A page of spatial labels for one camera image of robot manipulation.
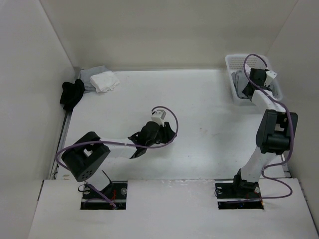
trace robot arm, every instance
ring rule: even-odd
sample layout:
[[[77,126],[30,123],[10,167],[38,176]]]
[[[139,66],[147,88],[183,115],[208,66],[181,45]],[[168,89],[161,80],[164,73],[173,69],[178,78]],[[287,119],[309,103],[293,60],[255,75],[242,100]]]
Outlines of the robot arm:
[[[268,165],[276,155],[283,154],[290,149],[290,132],[285,109],[272,102],[271,91],[266,91],[266,96],[259,90],[255,90],[251,101],[264,113],[261,124],[256,134],[256,148],[249,161],[243,166],[234,177],[236,190],[247,190],[254,192],[258,186],[263,168]],[[296,131],[298,116],[290,113],[293,121],[293,128]]]
[[[256,134],[256,148],[250,159],[234,176],[233,183],[216,183],[216,188],[222,189],[217,198],[260,198],[258,186],[263,168],[268,165],[276,155],[290,150],[291,134],[289,130],[286,110],[274,103],[269,84],[276,77],[276,73],[268,70],[251,69],[250,80],[262,88],[268,95],[248,83],[243,93],[264,114]],[[296,131],[298,116],[290,113],[293,130]]]
[[[110,144],[95,143],[76,147],[65,151],[62,160],[78,182],[88,182],[99,191],[110,184],[110,180],[98,168],[106,158],[137,158],[145,154],[146,148],[154,144],[168,143],[175,132],[168,122],[164,122],[166,112],[157,110],[152,113],[152,121],[148,122],[139,132],[125,139],[105,139],[95,132],[88,132],[75,144],[90,141],[109,141]]]

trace white platform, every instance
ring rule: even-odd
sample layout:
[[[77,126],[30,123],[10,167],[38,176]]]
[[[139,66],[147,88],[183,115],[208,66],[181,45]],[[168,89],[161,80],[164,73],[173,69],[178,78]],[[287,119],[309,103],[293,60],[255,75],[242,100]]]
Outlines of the white platform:
[[[46,180],[29,239],[318,239],[297,179],[264,210],[218,210],[213,180],[129,181],[127,209],[82,211],[79,183]],[[263,196],[287,193],[261,179]]]
[[[125,138],[150,120],[163,105],[177,115],[180,131],[167,148],[148,150],[136,159],[106,159],[101,166],[113,180],[233,178],[255,149],[262,115],[239,107],[224,70],[117,72],[113,92],[85,94],[75,107],[65,145],[89,131],[105,138]],[[167,114],[173,129],[173,118]],[[285,177],[281,167],[267,175]],[[59,168],[57,179],[72,179]]]

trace plastic basket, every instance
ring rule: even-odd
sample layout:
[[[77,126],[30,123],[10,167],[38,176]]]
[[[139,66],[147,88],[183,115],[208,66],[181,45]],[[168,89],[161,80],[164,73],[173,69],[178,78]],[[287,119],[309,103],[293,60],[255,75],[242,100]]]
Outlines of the plastic basket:
[[[248,56],[248,54],[233,54],[233,55],[227,55],[225,57],[233,100],[234,100],[234,103],[239,106],[254,105],[249,99],[241,99],[237,96],[233,79],[231,77],[231,74],[233,72],[243,69],[243,64],[244,64],[244,60],[246,56]],[[266,61],[268,65],[268,69],[272,70],[272,67],[268,61],[268,58],[263,55],[260,55],[260,56]],[[251,68],[265,69],[265,64],[262,62],[262,60],[260,60],[256,56],[250,56],[247,60],[247,65],[249,65]],[[283,93],[280,89],[277,79],[274,79],[272,84],[274,85],[273,95],[277,98],[278,101],[281,101],[283,99]]]

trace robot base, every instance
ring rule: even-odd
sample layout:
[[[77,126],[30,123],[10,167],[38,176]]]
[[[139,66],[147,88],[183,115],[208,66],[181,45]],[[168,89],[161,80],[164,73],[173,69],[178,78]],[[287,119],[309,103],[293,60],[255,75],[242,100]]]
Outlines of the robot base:
[[[127,198],[127,181],[112,181],[110,185],[104,188],[101,193],[111,199],[116,208],[111,204],[99,200],[102,197],[96,192],[90,190],[88,186],[84,184],[84,190],[82,192],[81,210],[125,210],[126,209],[126,198]],[[90,202],[86,202],[88,199],[96,199]]]
[[[262,200],[258,199],[261,197],[260,192],[251,191],[249,189],[235,190],[236,188],[232,181],[216,182],[215,188],[215,196],[218,200],[219,209],[264,209]],[[254,198],[256,198],[256,201],[232,202]]]

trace black cloth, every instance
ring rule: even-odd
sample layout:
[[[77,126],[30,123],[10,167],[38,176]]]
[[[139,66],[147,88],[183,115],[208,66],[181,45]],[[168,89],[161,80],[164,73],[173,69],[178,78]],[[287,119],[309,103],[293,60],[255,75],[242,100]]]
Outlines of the black cloth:
[[[62,84],[62,95],[60,104],[63,104],[63,109],[73,111],[73,108],[80,102],[84,93],[84,84],[81,79],[77,79],[74,84],[64,82]]]

